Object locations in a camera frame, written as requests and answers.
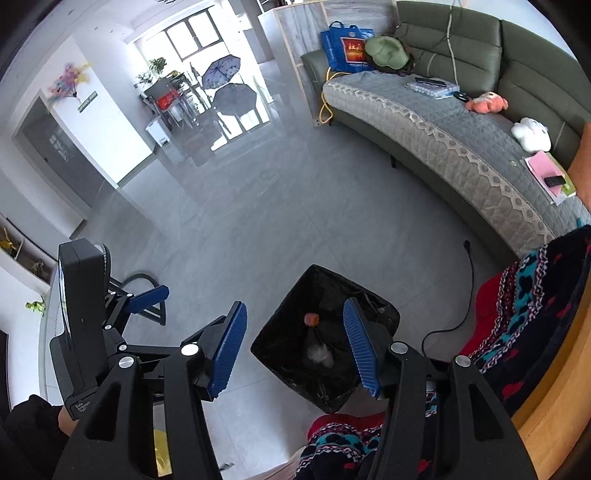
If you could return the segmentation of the patterned knit blanket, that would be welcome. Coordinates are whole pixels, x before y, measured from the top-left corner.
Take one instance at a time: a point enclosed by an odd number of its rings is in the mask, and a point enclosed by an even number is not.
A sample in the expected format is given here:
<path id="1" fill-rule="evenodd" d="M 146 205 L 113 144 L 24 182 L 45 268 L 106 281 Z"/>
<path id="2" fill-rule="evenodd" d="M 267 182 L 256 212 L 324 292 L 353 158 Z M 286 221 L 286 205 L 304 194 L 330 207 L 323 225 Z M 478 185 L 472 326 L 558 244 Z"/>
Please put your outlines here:
<path id="1" fill-rule="evenodd" d="M 527 254 L 477 294 L 477 326 L 451 361 L 370 323 L 385 413 L 325 415 L 308 431 L 300 479 L 532 479 L 513 416 L 556 359 L 590 276 L 582 226 Z"/>

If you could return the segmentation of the grey quilted sofa cover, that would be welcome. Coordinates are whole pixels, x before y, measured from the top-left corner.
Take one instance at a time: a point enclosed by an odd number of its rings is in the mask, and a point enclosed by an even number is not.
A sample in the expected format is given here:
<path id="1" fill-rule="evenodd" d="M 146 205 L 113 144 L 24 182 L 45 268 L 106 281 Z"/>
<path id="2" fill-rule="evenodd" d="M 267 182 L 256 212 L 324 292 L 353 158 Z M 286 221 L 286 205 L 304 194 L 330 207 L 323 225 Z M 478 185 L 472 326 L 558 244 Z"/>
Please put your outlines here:
<path id="1" fill-rule="evenodd" d="M 590 222 L 578 197 L 553 204 L 499 114 L 436 100 L 396 75 L 363 72 L 322 86 L 335 119 L 401 162 L 441 196 L 499 261 L 522 257 Z"/>

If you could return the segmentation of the blue shopping bag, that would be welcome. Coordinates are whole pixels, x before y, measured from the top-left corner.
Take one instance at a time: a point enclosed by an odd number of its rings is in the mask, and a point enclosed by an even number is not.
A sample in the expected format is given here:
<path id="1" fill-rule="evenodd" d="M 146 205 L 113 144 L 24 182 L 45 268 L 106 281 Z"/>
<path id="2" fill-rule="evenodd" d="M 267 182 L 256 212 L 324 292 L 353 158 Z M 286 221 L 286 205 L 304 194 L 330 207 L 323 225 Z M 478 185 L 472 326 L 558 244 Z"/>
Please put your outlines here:
<path id="1" fill-rule="evenodd" d="M 374 35 L 373 29 L 345 26 L 341 21 L 329 24 L 328 29 L 320 33 L 320 38 L 332 71 L 359 73 L 372 70 L 365 48 Z"/>

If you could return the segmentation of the black phone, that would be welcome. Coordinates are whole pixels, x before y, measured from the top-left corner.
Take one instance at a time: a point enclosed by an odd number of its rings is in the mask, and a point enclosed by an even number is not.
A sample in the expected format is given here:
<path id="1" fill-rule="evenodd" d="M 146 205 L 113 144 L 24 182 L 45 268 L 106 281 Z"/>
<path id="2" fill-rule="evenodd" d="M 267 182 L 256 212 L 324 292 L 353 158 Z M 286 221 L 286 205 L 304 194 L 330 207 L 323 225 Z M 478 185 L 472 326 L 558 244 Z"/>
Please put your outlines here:
<path id="1" fill-rule="evenodd" d="M 555 176 L 548 176 L 543 179 L 545 185 L 552 189 L 557 187 L 562 187 L 566 184 L 566 179 L 564 176 L 555 175 Z"/>

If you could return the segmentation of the pink notebook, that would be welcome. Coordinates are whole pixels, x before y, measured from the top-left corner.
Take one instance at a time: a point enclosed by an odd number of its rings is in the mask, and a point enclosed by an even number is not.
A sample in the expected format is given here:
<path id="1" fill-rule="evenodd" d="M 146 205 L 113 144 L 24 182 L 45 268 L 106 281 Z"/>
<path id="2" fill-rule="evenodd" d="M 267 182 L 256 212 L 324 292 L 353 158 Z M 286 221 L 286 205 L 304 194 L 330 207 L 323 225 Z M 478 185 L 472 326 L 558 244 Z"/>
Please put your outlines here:
<path id="1" fill-rule="evenodd" d="M 564 168 L 551 154 L 542 151 L 537 152 L 533 156 L 527 157 L 525 163 L 530 173 L 538 182 L 538 185 L 553 204 L 560 205 L 566 199 L 572 198 L 576 195 L 574 183 Z M 543 179 L 555 175 L 564 176 L 566 184 L 562 187 L 550 189 L 545 185 Z"/>

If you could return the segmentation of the grey open umbrella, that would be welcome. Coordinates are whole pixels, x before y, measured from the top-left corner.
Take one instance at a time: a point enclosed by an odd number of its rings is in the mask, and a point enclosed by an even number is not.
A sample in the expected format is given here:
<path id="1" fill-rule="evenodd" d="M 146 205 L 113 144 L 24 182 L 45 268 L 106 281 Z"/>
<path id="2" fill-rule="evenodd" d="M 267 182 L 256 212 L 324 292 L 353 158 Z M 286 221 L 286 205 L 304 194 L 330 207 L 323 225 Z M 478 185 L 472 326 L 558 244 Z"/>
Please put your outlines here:
<path id="1" fill-rule="evenodd" d="M 212 105 L 221 114 L 242 116 L 256 107 L 256 97 L 249 85 L 228 83 L 215 92 Z"/>

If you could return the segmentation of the white plush toy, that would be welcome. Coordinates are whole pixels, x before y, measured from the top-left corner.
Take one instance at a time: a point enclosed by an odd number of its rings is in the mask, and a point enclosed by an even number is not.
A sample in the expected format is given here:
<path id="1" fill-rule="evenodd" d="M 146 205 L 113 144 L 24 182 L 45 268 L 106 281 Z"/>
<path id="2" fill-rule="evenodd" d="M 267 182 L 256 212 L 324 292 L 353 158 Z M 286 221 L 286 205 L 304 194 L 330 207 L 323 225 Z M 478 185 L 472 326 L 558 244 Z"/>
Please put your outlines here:
<path id="1" fill-rule="evenodd" d="M 548 129 L 539 121 L 524 117 L 511 128 L 511 134 L 528 153 L 549 152 L 552 144 Z"/>

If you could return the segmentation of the blue open umbrella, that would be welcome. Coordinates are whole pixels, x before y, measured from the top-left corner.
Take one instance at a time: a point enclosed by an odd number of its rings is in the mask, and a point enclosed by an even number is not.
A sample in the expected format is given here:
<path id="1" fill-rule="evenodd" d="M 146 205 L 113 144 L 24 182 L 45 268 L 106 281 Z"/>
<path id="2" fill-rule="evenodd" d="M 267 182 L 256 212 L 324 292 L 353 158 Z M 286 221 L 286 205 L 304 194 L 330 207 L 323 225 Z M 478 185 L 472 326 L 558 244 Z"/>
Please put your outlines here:
<path id="1" fill-rule="evenodd" d="M 240 64 L 240 58 L 231 54 L 213 61 L 201 77 L 202 87 L 206 90 L 221 88 L 239 72 Z"/>

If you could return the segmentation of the green hat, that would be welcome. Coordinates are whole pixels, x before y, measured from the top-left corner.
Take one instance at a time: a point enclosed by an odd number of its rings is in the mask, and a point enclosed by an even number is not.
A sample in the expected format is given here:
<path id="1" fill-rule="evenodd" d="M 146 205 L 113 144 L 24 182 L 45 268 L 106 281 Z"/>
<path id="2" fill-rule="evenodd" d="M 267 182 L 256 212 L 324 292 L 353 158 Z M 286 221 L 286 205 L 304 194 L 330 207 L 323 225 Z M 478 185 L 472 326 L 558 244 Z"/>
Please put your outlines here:
<path id="1" fill-rule="evenodd" d="M 376 66 L 394 71 L 404 69 L 411 60 L 401 41 L 392 36 L 375 36 L 368 39 L 365 51 Z"/>

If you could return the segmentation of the metal rack with plants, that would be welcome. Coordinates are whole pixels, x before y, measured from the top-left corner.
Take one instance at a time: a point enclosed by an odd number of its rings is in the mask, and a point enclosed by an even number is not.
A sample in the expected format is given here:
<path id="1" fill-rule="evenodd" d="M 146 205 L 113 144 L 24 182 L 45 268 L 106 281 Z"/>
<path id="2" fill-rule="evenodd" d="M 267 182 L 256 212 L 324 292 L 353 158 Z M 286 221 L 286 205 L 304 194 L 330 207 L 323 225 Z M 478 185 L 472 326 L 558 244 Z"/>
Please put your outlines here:
<path id="1" fill-rule="evenodd" d="M 189 100 L 195 94 L 184 73 L 172 70 L 164 74 L 167 61 L 156 57 L 148 61 L 148 69 L 136 77 L 136 86 L 142 89 L 140 98 L 167 126 L 181 128 L 183 124 L 190 129 L 197 126 L 199 110 Z"/>

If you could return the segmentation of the black trash bin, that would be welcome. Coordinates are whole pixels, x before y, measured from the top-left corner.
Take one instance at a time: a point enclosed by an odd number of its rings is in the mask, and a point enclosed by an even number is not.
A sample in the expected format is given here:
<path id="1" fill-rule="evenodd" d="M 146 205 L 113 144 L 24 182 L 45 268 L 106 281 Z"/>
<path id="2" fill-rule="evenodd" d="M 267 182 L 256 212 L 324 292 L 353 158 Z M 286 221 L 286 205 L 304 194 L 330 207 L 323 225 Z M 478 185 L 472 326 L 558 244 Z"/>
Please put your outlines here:
<path id="1" fill-rule="evenodd" d="M 312 264 L 288 291 L 252 342 L 252 355 L 281 382 L 328 414 L 360 385 L 344 325 L 355 298 L 368 320 L 393 335 L 400 313 L 389 301 L 348 278 Z"/>

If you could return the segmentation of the blue patterned book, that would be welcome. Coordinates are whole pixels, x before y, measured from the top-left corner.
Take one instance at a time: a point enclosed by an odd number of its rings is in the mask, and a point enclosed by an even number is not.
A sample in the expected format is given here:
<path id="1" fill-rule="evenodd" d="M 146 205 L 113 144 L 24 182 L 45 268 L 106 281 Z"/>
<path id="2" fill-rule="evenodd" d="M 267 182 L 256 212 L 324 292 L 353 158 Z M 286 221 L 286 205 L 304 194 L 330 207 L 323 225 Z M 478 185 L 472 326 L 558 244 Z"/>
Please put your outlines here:
<path id="1" fill-rule="evenodd" d="M 427 97 L 440 100 L 453 97 L 460 91 L 460 86 L 439 78 L 414 77 L 406 85 L 406 88 L 425 95 Z"/>

